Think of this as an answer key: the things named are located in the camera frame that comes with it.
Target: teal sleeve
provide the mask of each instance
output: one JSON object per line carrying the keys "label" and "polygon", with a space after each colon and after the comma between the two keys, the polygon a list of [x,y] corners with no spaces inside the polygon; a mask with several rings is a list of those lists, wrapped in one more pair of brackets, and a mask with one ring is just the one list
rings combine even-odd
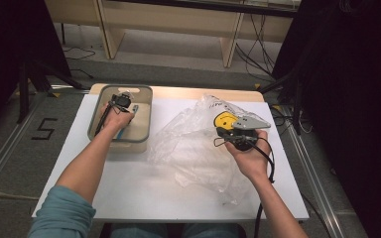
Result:
{"label": "teal sleeve", "polygon": [[64,186],[54,186],[37,211],[29,237],[87,237],[95,209]]}

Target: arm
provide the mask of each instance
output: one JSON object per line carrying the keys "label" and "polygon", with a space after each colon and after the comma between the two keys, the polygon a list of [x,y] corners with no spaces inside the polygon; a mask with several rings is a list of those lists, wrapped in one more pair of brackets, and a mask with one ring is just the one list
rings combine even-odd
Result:
{"label": "arm", "polygon": [[[265,131],[257,130],[258,137],[268,139]],[[258,140],[256,145],[269,155],[267,143]],[[256,150],[241,152],[231,143],[225,144],[228,152],[234,157],[240,171],[247,176],[258,191],[259,198],[268,217],[274,237],[308,237],[293,214],[287,208],[280,195],[268,180],[268,161]]]}
{"label": "arm", "polygon": [[100,183],[111,140],[120,129],[128,125],[133,117],[133,113],[116,114],[114,110],[110,110],[103,129],[64,169],[56,185],[67,187],[92,203]]}

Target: person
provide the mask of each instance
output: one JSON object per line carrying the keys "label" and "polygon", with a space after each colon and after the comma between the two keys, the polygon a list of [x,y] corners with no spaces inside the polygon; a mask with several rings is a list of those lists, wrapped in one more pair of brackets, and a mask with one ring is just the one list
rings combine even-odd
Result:
{"label": "person", "polygon": [[[29,237],[87,237],[95,215],[91,206],[103,173],[104,162],[112,138],[134,118],[133,113],[110,110],[101,131],[69,163],[48,193]],[[267,139],[265,131],[258,136]],[[270,149],[263,140],[257,146],[267,155]],[[270,221],[274,237],[307,237],[280,195],[268,180],[267,160],[257,151],[239,151],[225,143],[240,171],[255,186]],[[236,224],[187,224],[184,237],[237,237]],[[111,237],[167,237],[162,224],[118,224]]]}

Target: yellow object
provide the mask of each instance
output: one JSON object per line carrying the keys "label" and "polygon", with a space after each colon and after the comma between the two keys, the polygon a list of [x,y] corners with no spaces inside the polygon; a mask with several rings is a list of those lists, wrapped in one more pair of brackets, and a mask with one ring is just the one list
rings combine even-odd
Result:
{"label": "yellow object", "polygon": [[222,127],[226,130],[231,130],[233,122],[237,121],[238,118],[230,112],[224,111],[218,114],[214,119],[215,127]]}

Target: black curtain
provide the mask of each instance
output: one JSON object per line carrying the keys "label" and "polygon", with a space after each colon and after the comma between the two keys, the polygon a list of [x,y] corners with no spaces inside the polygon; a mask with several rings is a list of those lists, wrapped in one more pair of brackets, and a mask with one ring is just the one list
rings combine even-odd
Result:
{"label": "black curtain", "polygon": [[[366,0],[353,2],[353,7],[362,2]],[[302,78],[302,105],[367,234],[381,237],[381,1],[368,2],[371,7],[357,14],[335,15],[336,26],[322,39],[315,65]],[[295,33],[322,27],[310,29],[306,21],[314,20],[291,26],[276,75],[291,70],[309,42]],[[289,86],[291,97],[294,83]]]}
{"label": "black curtain", "polygon": [[25,60],[39,60],[70,76],[45,1],[0,1],[0,110],[16,89]]}

